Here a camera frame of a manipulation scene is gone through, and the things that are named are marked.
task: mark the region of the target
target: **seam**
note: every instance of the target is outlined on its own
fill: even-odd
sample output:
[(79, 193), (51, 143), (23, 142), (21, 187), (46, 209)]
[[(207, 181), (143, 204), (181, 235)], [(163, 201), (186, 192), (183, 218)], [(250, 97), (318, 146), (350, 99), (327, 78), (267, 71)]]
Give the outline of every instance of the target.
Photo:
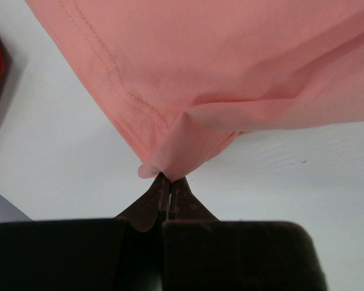
[(138, 100), (139, 102), (143, 103), (144, 105), (148, 106), (148, 108), (150, 108), (151, 110), (153, 110), (165, 123), (165, 125), (167, 126), (167, 122), (166, 120), (163, 118), (162, 114), (160, 114), (160, 112), (158, 110), (156, 110), (155, 108), (153, 108), (150, 104), (148, 104), (146, 101), (140, 99), (139, 97), (133, 95), (131, 92), (128, 91), (128, 89), (126, 88), (126, 86), (123, 83), (123, 80), (121, 79), (121, 75), (120, 75), (120, 70), (118, 67), (118, 64), (116, 62), (116, 60), (113, 58), (112, 54), (110, 53), (110, 51), (108, 50), (108, 48), (106, 47), (106, 45), (103, 43), (103, 41), (101, 40), (101, 38), (97, 35), (96, 31), (94, 30), (94, 28), (90, 25), (89, 21), (85, 18), (85, 16), (83, 15), (83, 13), (81, 12), (81, 10), (79, 9), (79, 7), (77, 6), (77, 3), (72, 0), (76, 10), (78, 11), (80, 17), (85, 21), (85, 23), (87, 24), (87, 26), (89, 27), (89, 29), (92, 31), (92, 33), (95, 35), (96, 39), (98, 40), (98, 42), (104, 47), (105, 51), (108, 53), (110, 59), (113, 61), (113, 63), (115, 64), (116, 67), (116, 71), (117, 71), (117, 75), (119, 77), (119, 81), (121, 86), (123, 87), (124, 91), (131, 96), (132, 98)]
[[(71, 15), (70, 15), (70, 13), (67, 11), (67, 9), (66, 9), (66, 7), (63, 5), (63, 3), (61, 2), (61, 0), (58, 0), (58, 2), (59, 2), (59, 4), (60, 4), (60, 6), (62, 7), (62, 9), (66, 12), (66, 14), (67, 14), (67, 16), (69, 17), (69, 19), (71, 20), (71, 22), (74, 24), (74, 26), (78, 29), (78, 31), (83, 35), (83, 37), (86, 39), (86, 41), (87, 41), (87, 43), (90, 45), (90, 47), (92, 48), (92, 50), (93, 50), (93, 52), (99, 57), (99, 59), (100, 59), (100, 61), (103, 63), (103, 65), (105, 66), (105, 68), (106, 68), (106, 70), (107, 70), (107, 73), (108, 73), (108, 77), (109, 77), (109, 81), (110, 81), (110, 84), (112, 85), (112, 88), (113, 88), (113, 91), (115, 91), (115, 93), (117, 94), (117, 96), (118, 97), (120, 97), (120, 99), (124, 102), (124, 103), (126, 103), (127, 105), (129, 105), (129, 106), (131, 106), (131, 107), (133, 107), (133, 108), (135, 108), (135, 109), (137, 109), (138, 111), (140, 111), (142, 114), (144, 114), (144, 115), (146, 115), (151, 121), (152, 121), (152, 123), (155, 125), (155, 127), (159, 130), (159, 132), (160, 132), (160, 134), (162, 135), (162, 136), (164, 136), (163, 135), (163, 132), (162, 132), (162, 130), (160, 129), (160, 127), (158, 126), (158, 124), (146, 113), (146, 112), (144, 112), (143, 110), (141, 110), (140, 108), (138, 108), (138, 107), (135, 107), (134, 105), (132, 105), (131, 103), (128, 103), (124, 98), (122, 98), (121, 96), (120, 96), (120, 94), (117, 92), (117, 89), (116, 89), (116, 87), (114, 86), (114, 84), (113, 84), (113, 81), (112, 81), (112, 77), (111, 77), (111, 75), (110, 75), (110, 71), (109, 71), (109, 69), (108, 69), (108, 67), (107, 67), (107, 65), (106, 65), (106, 63), (104, 62), (104, 60), (102, 59), (102, 57), (100, 56), (100, 54), (96, 51), (96, 49), (91, 45), (91, 43), (90, 43), (90, 41), (89, 41), (89, 39), (87, 38), (87, 36), (83, 33), (83, 31), (78, 27), (78, 25), (75, 23), (75, 21), (73, 20), (73, 18), (71, 17)], [(152, 109), (153, 111), (155, 111), (157, 114), (158, 114), (158, 116), (160, 116), (160, 118), (165, 122), (165, 125), (167, 126), (167, 123), (166, 123), (166, 121), (165, 121), (165, 119), (163, 118), (163, 116), (161, 116), (160, 115), (160, 113), (159, 112), (157, 112), (153, 107), (151, 107), (148, 103), (146, 103), (146, 102), (144, 102), (143, 100), (141, 100), (140, 98), (137, 98), (137, 97), (135, 97), (135, 96), (133, 96), (131, 93), (129, 93), (128, 91), (127, 91), (127, 89), (125, 88), (125, 86), (123, 85), (123, 83), (121, 82), (121, 78), (120, 78), (120, 73), (119, 73), (119, 70), (118, 70), (118, 67), (117, 67), (117, 64), (116, 64), (116, 62), (113, 60), (113, 62), (115, 63), (115, 65), (116, 65), (116, 69), (117, 69), (117, 72), (118, 72), (118, 76), (119, 76), (119, 79), (120, 79), (120, 84), (121, 84), (121, 86), (122, 86), (122, 88), (126, 91), (126, 93), (129, 95), (129, 96), (131, 96), (131, 97), (133, 97), (133, 98), (135, 98), (135, 99), (137, 99), (137, 100), (139, 100), (139, 101), (141, 101), (143, 104), (145, 104), (145, 105), (147, 105), (147, 106), (149, 106), (149, 108), (150, 109)]]

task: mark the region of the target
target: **pink fabric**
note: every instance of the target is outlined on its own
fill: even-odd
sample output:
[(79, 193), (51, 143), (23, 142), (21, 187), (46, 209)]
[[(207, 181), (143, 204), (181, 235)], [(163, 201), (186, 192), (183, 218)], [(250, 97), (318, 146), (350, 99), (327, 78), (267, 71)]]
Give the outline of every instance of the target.
[(364, 0), (27, 2), (142, 177), (244, 132), (364, 121)]

